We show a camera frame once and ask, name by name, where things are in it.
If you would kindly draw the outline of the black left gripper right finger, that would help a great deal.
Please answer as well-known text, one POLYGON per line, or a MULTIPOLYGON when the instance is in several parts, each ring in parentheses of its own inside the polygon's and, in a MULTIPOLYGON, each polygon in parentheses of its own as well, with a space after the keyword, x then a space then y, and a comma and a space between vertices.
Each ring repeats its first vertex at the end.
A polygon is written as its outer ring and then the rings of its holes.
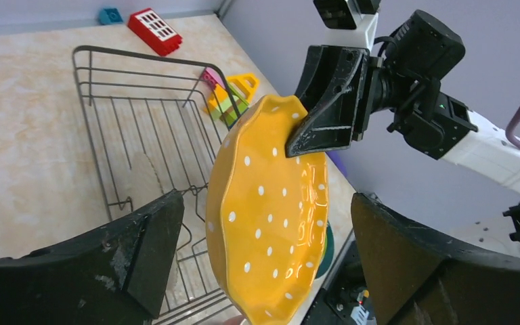
POLYGON ((360 193, 351 218, 379 324, 520 324, 520 257, 463 242, 360 193))

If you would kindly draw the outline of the yellow polka dot plate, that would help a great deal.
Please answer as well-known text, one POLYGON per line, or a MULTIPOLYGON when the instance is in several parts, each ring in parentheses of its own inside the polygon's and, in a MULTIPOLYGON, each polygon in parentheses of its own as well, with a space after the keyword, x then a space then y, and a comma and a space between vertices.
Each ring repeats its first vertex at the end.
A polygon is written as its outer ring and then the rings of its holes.
POLYGON ((287 324, 324 254, 326 155, 289 158, 284 149, 306 115, 295 96, 262 97, 230 129, 211 171, 205 222, 213 275, 250 324, 287 324))

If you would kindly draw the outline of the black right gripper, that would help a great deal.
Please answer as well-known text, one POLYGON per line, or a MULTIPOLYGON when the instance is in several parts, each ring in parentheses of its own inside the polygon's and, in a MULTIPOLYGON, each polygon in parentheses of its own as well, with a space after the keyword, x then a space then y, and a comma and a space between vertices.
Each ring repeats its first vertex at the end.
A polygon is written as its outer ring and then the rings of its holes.
POLYGON ((288 136, 289 158, 344 150, 362 140, 371 114, 403 102, 404 84, 366 48, 311 45, 295 96, 307 115, 288 136))

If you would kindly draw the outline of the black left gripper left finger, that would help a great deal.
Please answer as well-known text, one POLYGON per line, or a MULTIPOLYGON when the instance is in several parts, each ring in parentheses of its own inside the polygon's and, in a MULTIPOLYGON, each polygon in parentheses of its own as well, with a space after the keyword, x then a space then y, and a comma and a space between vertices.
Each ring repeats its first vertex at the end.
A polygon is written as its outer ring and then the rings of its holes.
POLYGON ((0 259, 0 324, 151 324, 184 213, 173 190, 110 223, 0 259))

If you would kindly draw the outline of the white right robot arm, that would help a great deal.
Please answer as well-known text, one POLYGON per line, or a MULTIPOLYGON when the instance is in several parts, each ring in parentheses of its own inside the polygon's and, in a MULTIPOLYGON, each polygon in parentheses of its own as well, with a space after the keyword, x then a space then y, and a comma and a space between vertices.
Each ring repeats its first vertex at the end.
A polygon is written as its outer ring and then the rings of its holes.
MULTIPOLYGON (((288 136, 288 157, 344 150, 363 138, 371 114, 389 110, 388 131, 410 147, 520 194, 520 107, 501 129, 441 90, 441 80, 466 53, 458 34, 418 9, 379 37, 378 1, 314 5, 332 37, 307 51, 295 91, 307 116, 288 136)), ((520 203, 505 215, 515 227, 509 238, 520 245, 520 203)))

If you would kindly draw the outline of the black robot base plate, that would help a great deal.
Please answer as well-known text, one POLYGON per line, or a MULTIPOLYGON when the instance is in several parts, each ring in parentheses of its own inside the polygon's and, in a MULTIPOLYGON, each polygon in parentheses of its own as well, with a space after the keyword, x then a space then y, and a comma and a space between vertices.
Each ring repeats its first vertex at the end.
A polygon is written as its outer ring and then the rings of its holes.
POLYGON ((302 324, 376 324, 356 240, 341 249, 302 324))

